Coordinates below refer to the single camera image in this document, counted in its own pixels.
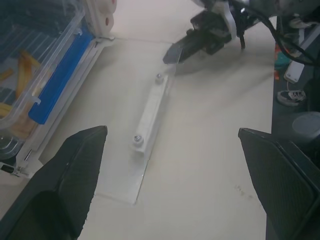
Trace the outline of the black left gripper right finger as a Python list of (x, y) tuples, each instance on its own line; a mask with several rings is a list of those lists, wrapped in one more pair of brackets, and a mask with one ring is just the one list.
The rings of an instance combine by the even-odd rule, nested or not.
[(291, 141), (240, 128), (266, 240), (320, 240), (320, 169)]

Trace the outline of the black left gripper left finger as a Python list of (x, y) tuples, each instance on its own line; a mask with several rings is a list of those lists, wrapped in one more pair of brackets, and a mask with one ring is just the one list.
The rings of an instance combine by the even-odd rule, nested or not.
[(108, 128), (68, 137), (0, 219), (0, 240), (77, 240), (100, 173)]

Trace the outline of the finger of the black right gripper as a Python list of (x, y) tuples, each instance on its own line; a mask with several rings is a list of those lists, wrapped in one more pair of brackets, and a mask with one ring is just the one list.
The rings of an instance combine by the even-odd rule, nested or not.
[(188, 30), (186, 36), (173, 43), (165, 53), (162, 61), (166, 65), (179, 64), (179, 56), (182, 49), (200, 49), (199, 32)]
[(195, 48), (195, 49), (191, 49), (191, 48), (183, 48), (181, 50), (181, 53), (179, 55), (178, 58), (178, 63), (179, 64), (183, 64), (186, 60), (198, 55), (198, 54), (202, 54), (202, 53), (207, 53), (207, 48), (206, 47), (202, 47), (202, 48)]

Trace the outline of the clear food container blue clips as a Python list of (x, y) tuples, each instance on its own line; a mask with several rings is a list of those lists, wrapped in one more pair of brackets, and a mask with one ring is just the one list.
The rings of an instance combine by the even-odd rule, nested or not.
[(0, 142), (44, 125), (96, 38), (97, 0), (0, 0)]

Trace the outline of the grey round base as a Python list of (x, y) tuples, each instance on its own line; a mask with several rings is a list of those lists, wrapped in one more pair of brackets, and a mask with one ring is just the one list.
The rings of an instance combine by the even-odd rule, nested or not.
[(308, 143), (320, 136), (320, 112), (297, 113), (292, 122), (294, 136), (302, 143)]

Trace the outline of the white plastic stop block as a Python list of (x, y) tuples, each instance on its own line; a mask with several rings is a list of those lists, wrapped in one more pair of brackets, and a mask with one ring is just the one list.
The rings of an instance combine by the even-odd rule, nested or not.
[[(130, 143), (130, 156), (135, 161), (150, 158), (167, 101), (168, 88), (168, 75), (162, 75), (161, 78), (156, 77), (150, 88), (144, 109), (137, 119)], [(134, 136), (141, 136), (141, 141), (135, 142)]]

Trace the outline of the black sneaker white laces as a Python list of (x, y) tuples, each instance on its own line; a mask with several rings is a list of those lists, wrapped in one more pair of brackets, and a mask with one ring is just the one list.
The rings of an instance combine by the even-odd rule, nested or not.
[(286, 107), (297, 107), (306, 100), (303, 90), (282, 90), (276, 95), (277, 101)]

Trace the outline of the teal object on floor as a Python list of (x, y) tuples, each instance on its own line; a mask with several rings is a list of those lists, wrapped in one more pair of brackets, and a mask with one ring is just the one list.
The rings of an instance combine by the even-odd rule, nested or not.
[(285, 56), (282, 52), (277, 52), (275, 54), (274, 67), (276, 69), (282, 68), (290, 63), (291, 63), (291, 60), (287, 56)]

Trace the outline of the white power strip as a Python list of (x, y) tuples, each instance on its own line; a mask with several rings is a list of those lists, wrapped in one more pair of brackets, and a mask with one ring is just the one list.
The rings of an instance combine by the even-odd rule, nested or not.
[(301, 75), (302, 75), (302, 72), (304, 70), (304, 67), (305, 65), (302, 64), (302, 63), (298, 63), (298, 62), (295, 62), (295, 61), (292, 61), (289, 65), (288, 65), (288, 68), (284, 74), (284, 78), (292, 83), (292, 84), (296, 84)]

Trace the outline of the clear bin with blue latch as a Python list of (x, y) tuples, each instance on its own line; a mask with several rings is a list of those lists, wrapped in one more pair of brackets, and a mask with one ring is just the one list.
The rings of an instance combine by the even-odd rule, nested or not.
[(111, 30), (117, 3), (118, 0), (97, 0), (98, 14), (93, 23), (96, 37), (81, 57), (47, 122), (37, 126), (25, 141), (0, 142), (0, 171), (16, 176), (26, 175), (29, 163), (41, 154), (103, 48), (112, 44)]

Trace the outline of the clear flat base plate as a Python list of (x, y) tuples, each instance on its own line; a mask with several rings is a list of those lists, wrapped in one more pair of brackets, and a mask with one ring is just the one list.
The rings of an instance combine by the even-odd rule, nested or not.
[[(96, 193), (100, 196), (132, 205), (137, 201), (152, 152), (149, 158), (140, 158), (136, 161), (131, 157), (131, 141), (138, 117), (142, 114), (156, 77), (138, 81), (137, 86), (129, 90), (129, 95), (125, 97), (114, 115), (111, 116), (96, 189)], [(169, 77), (168, 95), (170, 86), (171, 79)]]

